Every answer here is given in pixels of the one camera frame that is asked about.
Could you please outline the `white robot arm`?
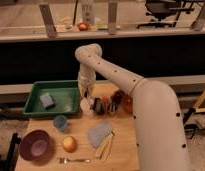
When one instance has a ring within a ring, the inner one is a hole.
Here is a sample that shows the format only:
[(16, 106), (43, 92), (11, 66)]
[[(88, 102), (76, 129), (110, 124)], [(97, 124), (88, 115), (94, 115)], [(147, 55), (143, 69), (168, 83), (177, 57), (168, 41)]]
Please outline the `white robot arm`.
[(75, 57), (80, 62), (82, 88), (89, 88), (101, 74), (133, 98), (140, 171), (190, 171), (180, 105), (168, 84), (104, 60), (98, 44), (78, 47)]

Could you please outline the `white orange gripper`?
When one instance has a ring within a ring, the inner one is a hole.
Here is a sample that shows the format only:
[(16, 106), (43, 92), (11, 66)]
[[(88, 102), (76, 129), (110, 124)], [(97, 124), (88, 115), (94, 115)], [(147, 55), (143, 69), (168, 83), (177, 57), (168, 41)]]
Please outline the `white orange gripper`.
[[(80, 95), (82, 97), (87, 97), (91, 94), (92, 87), (96, 81), (96, 74), (93, 70), (81, 69), (78, 73), (78, 87), (80, 90)], [(95, 112), (99, 112), (102, 107), (102, 102), (100, 98), (95, 98), (91, 109)]]

